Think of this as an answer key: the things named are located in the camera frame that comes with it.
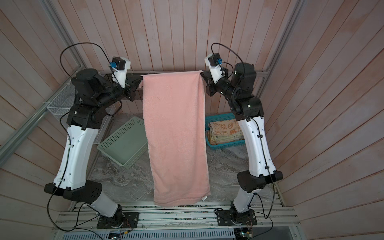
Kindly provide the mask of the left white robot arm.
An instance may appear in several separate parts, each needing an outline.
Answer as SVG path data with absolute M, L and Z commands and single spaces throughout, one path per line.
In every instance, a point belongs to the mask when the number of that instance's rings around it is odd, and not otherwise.
M 107 80 L 95 69 L 82 70 L 72 78 L 77 95 L 68 113 L 66 147 L 57 176 L 45 186 L 46 193 L 86 203 L 106 218 L 118 214 L 119 205 L 103 193 L 100 183 L 87 180 L 86 171 L 107 108 L 123 98 L 134 100 L 142 80 L 121 71 L 114 71 L 113 79 Z

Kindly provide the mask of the plain pink towel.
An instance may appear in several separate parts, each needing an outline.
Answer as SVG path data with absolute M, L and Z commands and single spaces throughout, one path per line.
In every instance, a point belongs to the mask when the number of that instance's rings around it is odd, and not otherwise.
M 210 194 L 201 73 L 145 75 L 143 89 L 154 203 L 195 204 Z

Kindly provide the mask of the green yellow striped towel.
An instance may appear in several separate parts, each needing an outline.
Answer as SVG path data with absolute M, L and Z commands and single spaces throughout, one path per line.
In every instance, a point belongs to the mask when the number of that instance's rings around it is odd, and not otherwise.
M 210 133 L 207 133 L 207 137 L 211 145 L 221 145 L 244 140 L 244 136 L 242 134 L 231 136 L 212 136 Z

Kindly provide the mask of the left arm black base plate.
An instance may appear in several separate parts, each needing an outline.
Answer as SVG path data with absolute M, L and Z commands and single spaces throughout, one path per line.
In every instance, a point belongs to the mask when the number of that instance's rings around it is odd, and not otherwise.
M 100 216 L 97 229 L 135 229 L 138 226 L 139 216 L 138 212 L 119 212 L 111 218 Z

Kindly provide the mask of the teal plastic basket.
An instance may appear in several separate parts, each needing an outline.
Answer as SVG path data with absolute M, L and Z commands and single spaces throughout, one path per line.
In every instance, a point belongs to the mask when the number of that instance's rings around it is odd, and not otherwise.
M 207 143 L 207 145 L 212 150 L 223 149 L 223 148 L 228 148 L 228 147 L 233 147 L 233 146 L 238 146 L 238 145 L 244 145 L 245 144 L 245 138 L 242 141 L 236 141 L 236 142 L 231 142 L 231 143 L 221 144 L 221 145 L 211 145 L 209 143 L 209 140 L 208 140 L 208 137 L 207 137 L 207 133 L 211 134 L 211 132 L 209 130 L 209 123 L 216 122 L 216 121 L 231 120 L 231 119 L 235 119 L 235 116 L 233 114 L 231 114 L 231 113 L 229 113 L 229 114 L 222 114 L 222 115 L 208 116 L 208 117 L 205 118 L 206 143 Z

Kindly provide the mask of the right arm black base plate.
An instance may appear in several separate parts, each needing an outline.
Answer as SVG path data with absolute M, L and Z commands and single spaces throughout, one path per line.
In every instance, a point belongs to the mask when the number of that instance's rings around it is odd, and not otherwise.
M 217 222 L 219 226 L 256 226 L 257 219 L 255 212 L 249 210 L 244 213 L 238 213 L 235 209 L 215 209 L 215 215 L 217 216 Z

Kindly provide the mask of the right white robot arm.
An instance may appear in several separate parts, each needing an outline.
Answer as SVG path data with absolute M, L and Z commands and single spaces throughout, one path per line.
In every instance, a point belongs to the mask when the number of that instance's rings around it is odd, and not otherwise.
M 283 179 L 270 155 L 262 102 L 253 95 L 257 73 L 251 64 L 238 63 L 232 76 L 218 63 L 207 62 L 208 70 L 201 73 L 207 83 L 207 93 L 221 94 L 227 101 L 243 132 L 249 157 L 249 169 L 238 173 L 240 189 L 231 204 L 234 217 L 249 212 L 254 194 L 267 185 Z

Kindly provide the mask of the pink orange patterned towel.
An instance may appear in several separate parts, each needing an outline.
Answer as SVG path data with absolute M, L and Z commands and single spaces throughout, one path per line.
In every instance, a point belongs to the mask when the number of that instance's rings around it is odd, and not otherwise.
M 209 130 L 214 137 L 241 135 L 242 130 L 235 119 L 209 123 Z

